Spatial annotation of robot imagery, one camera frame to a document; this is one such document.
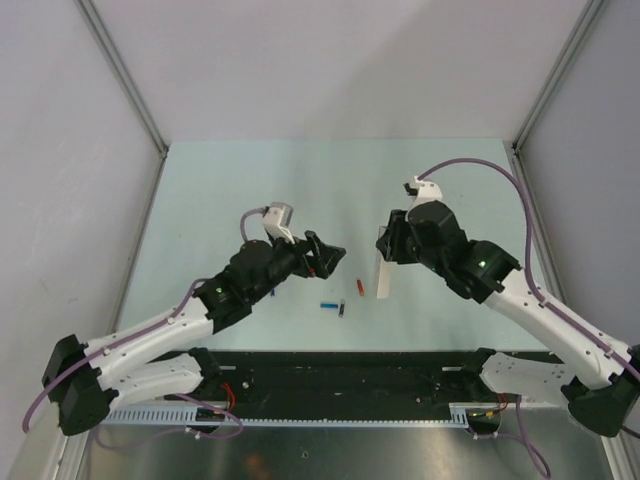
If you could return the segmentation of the white remote control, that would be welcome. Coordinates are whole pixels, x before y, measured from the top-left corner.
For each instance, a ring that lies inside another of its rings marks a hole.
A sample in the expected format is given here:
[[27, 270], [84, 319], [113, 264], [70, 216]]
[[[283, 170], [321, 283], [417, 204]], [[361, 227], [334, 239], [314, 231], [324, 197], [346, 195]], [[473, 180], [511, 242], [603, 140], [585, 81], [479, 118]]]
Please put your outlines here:
[[389, 297], [393, 269], [394, 264], [386, 261], [384, 255], [376, 250], [375, 296], [379, 300]]

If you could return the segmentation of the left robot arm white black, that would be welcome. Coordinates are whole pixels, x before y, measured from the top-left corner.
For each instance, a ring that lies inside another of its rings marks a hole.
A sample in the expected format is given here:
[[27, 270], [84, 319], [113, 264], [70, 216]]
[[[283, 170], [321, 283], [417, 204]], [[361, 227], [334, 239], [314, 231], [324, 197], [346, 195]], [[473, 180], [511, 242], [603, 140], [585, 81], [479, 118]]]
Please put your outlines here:
[[168, 311], [85, 343], [74, 334], [60, 339], [42, 384], [58, 409], [61, 432], [87, 432], [117, 408], [154, 397], [214, 397], [221, 376], [210, 355], [187, 353], [168, 362], [159, 356], [235, 325], [291, 276], [329, 278], [345, 255], [345, 248], [322, 242], [313, 231], [293, 242], [248, 241], [219, 273], [194, 280]]

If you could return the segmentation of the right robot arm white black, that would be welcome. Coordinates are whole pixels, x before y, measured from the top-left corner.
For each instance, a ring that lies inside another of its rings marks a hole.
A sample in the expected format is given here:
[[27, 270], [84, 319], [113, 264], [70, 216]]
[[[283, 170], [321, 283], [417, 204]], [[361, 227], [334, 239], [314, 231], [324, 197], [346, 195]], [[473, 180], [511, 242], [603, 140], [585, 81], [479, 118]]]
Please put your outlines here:
[[565, 407], [580, 425], [616, 436], [639, 399], [632, 368], [639, 351], [614, 343], [527, 281], [519, 262], [498, 245], [470, 240], [454, 213], [431, 201], [391, 211], [376, 242], [384, 264], [422, 265], [464, 300], [484, 305], [522, 327], [558, 363], [521, 359], [480, 348], [465, 364], [463, 393], [473, 401], [505, 393]]

